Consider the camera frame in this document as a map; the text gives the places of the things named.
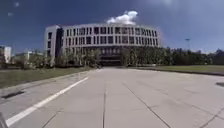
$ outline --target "curb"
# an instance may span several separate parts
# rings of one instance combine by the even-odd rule
[[[187,73],[187,74],[198,74],[198,75],[212,75],[212,76],[224,76],[223,73],[215,73],[215,72],[194,72],[194,71],[172,71],[165,69],[144,69],[144,68],[132,68],[137,70],[152,70],[152,71],[161,71],[161,72],[176,72],[176,73]]]
[[[25,83],[25,84],[19,84],[19,85],[8,87],[8,88],[2,88],[2,89],[0,89],[0,101],[1,101],[2,97],[8,96],[10,94],[21,92],[24,89],[35,87],[35,86],[38,86],[38,85],[51,83],[51,82],[55,82],[55,81],[60,80],[60,79],[74,77],[76,75],[82,75],[82,74],[85,74],[85,73],[87,73],[89,71],[91,71],[91,70],[78,72],[78,73],[74,73],[74,74],[69,74],[69,75],[65,75],[65,76],[59,76],[59,77],[54,77],[54,78],[34,81],[34,82],[30,82],[30,83]]]

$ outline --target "window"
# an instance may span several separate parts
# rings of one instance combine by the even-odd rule
[[[134,37],[129,37],[129,42],[130,42],[130,44],[134,44],[135,43],[135,38]]]
[[[76,34],[76,29],[73,29],[73,35],[75,36],[75,34]]]
[[[152,38],[150,38],[150,41],[149,42],[150,42],[150,46],[152,46]]]
[[[78,45],[78,38],[75,38],[75,45]]]
[[[116,43],[116,44],[119,43],[119,41],[118,41],[118,36],[115,37],[115,43]]]
[[[136,37],[135,40],[136,40],[136,44],[138,44],[139,43],[138,37]]]
[[[122,28],[122,34],[128,34],[128,28]]]
[[[153,46],[155,46],[155,39],[153,39]]]
[[[68,39],[69,46],[71,46],[71,38]]]
[[[85,44],[85,37],[82,37],[82,44]]]
[[[110,29],[111,29],[111,34],[114,34],[114,28],[111,27]]]
[[[91,44],[91,37],[86,37],[86,44]]]
[[[157,31],[155,31],[155,37],[157,37]]]
[[[121,36],[119,36],[119,44],[121,44],[122,43],[122,41],[121,41]]]
[[[141,35],[145,35],[145,29],[142,28],[141,31],[142,31]]]
[[[92,35],[92,28],[89,28],[89,34]]]
[[[142,37],[142,44],[144,45],[145,44],[145,39]]]
[[[47,42],[47,48],[51,48],[51,41]]]
[[[89,28],[86,28],[86,35],[89,35]]]
[[[158,46],[159,44],[158,44],[158,39],[156,39],[156,46]]]
[[[121,34],[121,28],[116,27],[115,28],[115,34]]]
[[[152,37],[154,37],[154,31],[152,30]]]
[[[67,29],[67,36],[69,36],[69,30]]]
[[[70,29],[70,36],[72,36],[72,29]]]
[[[147,42],[148,42],[148,45],[150,45],[150,40],[149,40],[149,38],[147,38]]]
[[[146,36],[149,35],[149,30],[145,30],[145,35],[146,35]]]
[[[107,28],[107,34],[111,34],[110,33],[110,27]]]
[[[142,39],[141,37],[138,38],[139,44],[142,44]]]
[[[51,56],[51,50],[47,50],[47,56]]]
[[[148,45],[148,39],[147,38],[144,39],[145,39],[145,45]]]
[[[107,37],[106,36],[101,36],[100,37],[100,44],[106,44],[107,43]]]
[[[149,30],[149,36],[151,36],[151,31]]]
[[[131,35],[131,28],[128,28],[128,34]]]
[[[109,37],[108,37],[108,43],[109,43],[109,44],[113,44],[113,42],[114,42],[114,38],[113,38],[113,36],[109,36]]]
[[[68,46],[68,39],[66,38],[66,46]]]
[[[107,31],[106,27],[100,28],[100,34],[106,34],[106,31]]]
[[[86,35],[86,32],[87,32],[86,29],[87,28],[83,28],[83,33],[82,33],[83,35]]]
[[[128,37],[127,36],[122,37],[122,43],[123,44],[128,44]]]
[[[52,38],[52,32],[49,32],[48,33],[48,39],[51,39]]]
[[[96,44],[96,37],[93,37],[93,44]]]
[[[99,28],[98,27],[94,28],[94,34],[99,34]]]
[[[79,35],[85,35],[85,28],[79,29]]]
[[[79,37],[79,45],[82,43],[81,37]]]
[[[140,35],[140,29],[139,29],[139,28],[136,28],[136,29],[135,29],[135,34],[136,34],[136,35]]]
[[[131,34],[134,35],[134,28],[131,28]]]
[[[97,44],[99,44],[99,43],[100,43],[100,37],[99,37],[99,36],[97,36],[97,38],[96,38],[96,39],[97,39],[96,43],[97,43]]]

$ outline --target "concrete pavement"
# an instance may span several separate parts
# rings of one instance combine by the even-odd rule
[[[101,69],[28,88],[0,104],[6,119],[71,88],[10,128],[223,128],[223,77]]]

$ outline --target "lamp post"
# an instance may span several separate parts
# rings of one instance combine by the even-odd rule
[[[187,46],[188,46],[188,49],[191,50],[191,46],[190,46],[190,41],[191,39],[190,38],[187,38],[185,39],[187,41]]]

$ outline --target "white cloud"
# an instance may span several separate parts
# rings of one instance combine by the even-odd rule
[[[13,13],[12,12],[8,12],[8,16],[13,16]]]
[[[123,15],[117,17],[111,17],[107,20],[107,23],[120,23],[120,24],[131,24],[135,25],[135,19],[137,18],[138,12],[126,11]]]
[[[14,7],[19,7],[20,3],[19,2],[15,2],[14,3]]]
[[[148,0],[153,5],[164,5],[166,7],[177,6],[179,0]]]

